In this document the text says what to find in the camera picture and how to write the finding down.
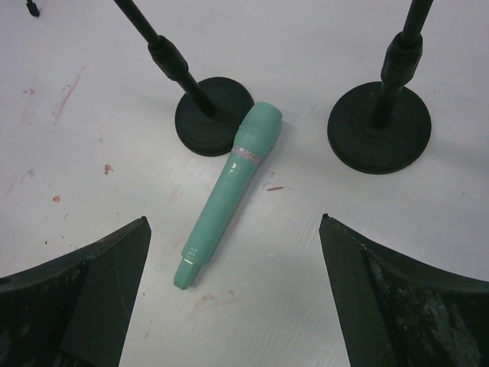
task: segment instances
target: microphone band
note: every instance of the microphone band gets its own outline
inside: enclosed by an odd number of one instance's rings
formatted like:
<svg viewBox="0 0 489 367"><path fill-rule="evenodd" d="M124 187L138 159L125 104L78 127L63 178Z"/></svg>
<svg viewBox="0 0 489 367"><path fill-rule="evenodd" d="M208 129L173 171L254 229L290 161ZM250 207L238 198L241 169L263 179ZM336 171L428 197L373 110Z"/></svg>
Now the microphone band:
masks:
<svg viewBox="0 0 489 367"><path fill-rule="evenodd" d="M250 151L247 151L246 149L242 147L237 147L236 145L232 147L231 153L234 153L236 155L239 155L240 157L243 157L244 159L248 159L249 161L255 163L256 165L259 165L261 163L260 157L257 157Z"/></svg>

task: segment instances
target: white surface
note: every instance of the white surface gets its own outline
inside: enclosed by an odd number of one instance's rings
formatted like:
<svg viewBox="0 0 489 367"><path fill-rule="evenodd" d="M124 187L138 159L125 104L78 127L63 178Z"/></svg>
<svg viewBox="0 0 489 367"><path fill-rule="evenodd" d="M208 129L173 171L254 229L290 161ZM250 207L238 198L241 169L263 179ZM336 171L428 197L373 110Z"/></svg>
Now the white surface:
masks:
<svg viewBox="0 0 489 367"><path fill-rule="evenodd" d="M153 236L121 366L348 365L323 213L489 281L489 2L433 5L410 83L431 112L432 140L411 167L376 177L338 160L326 121L345 92L379 79L407 0L139 0L195 78L230 76L286 122L190 291L173 274L226 157L180 144L182 92L111 0L37 3L38 19L23 1L0 4L0 276L147 216Z"/></svg>

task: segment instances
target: black cable end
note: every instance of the black cable end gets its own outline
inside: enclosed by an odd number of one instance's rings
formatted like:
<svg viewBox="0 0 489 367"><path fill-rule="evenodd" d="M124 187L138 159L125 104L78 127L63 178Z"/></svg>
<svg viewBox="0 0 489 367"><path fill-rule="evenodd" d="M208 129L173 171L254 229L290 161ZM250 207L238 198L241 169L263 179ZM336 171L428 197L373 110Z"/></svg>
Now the black cable end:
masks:
<svg viewBox="0 0 489 367"><path fill-rule="evenodd" d="M37 5L34 2L28 2L27 6L31 15L33 17L39 18L40 12L39 9L37 8Z"/></svg>

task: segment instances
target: round black base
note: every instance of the round black base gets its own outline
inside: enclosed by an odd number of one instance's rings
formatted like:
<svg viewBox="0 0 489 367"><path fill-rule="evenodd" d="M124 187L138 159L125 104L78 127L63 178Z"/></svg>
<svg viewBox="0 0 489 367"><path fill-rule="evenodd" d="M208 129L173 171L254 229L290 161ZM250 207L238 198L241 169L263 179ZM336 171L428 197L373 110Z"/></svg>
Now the round black base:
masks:
<svg viewBox="0 0 489 367"><path fill-rule="evenodd" d="M376 129L372 112L381 82L350 90L336 103L328 122L328 140L339 159L367 174L389 174L412 164L431 135L424 102L406 87L400 93L386 128Z"/></svg>
<svg viewBox="0 0 489 367"><path fill-rule="evenodd" d="M185 94L175 112L178 137L194 153L215 157L231 151L238 127L253 107L250 93L234 80L215 77L199 83L218 112L212 118Z"/></svg>

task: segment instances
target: teal microphone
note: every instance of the teal microphone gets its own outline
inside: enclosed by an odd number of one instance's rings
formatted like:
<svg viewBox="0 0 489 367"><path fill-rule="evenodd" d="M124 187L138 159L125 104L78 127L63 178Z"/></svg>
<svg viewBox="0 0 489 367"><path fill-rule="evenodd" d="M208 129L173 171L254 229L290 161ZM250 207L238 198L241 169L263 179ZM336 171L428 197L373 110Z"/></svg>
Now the teal microphone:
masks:
<svg viewBox="0 0 489 367"><path fill-rule="evenodd" d="M256 103L244 117L234 146L214 189L182 250L183 259L173 283L184 290L214 253L258 165L266 158L282 128L282 113L272 105Z"/></svg>

